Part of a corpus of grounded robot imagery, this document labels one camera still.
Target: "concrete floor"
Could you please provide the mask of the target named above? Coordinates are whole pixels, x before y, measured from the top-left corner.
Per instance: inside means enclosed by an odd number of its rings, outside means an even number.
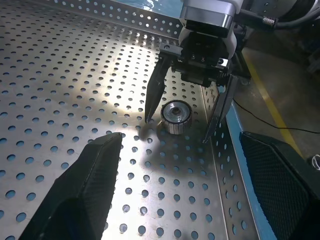
[[[305,71],[303,57],[286,48],[275,35],[260,32],[252,36],[242,53],[252,63],[285,125],[320,132],[320,80]],[[255,80],[249,85],[239,84],[234,98],[261,119],[277,125],[260,87]],[[285,138],[283,131],[255,119],[239,107],[237,111],[245,131],[287,142],[288,136]],[[320,134],[298,130],[287,133],[304,159],[320,153]]]

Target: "perforated metal tray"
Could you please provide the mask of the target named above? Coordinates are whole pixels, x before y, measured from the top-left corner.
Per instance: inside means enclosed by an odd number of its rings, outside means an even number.
[[[192,128],[166,133],[145,94],[178,19],[107,0],[0,0],[0,239],[18,239],[92,139],[122,132],[103,240],[258,239],[228,126],[202,144],[217,90],[168,71],[160,103],[188,102]]]

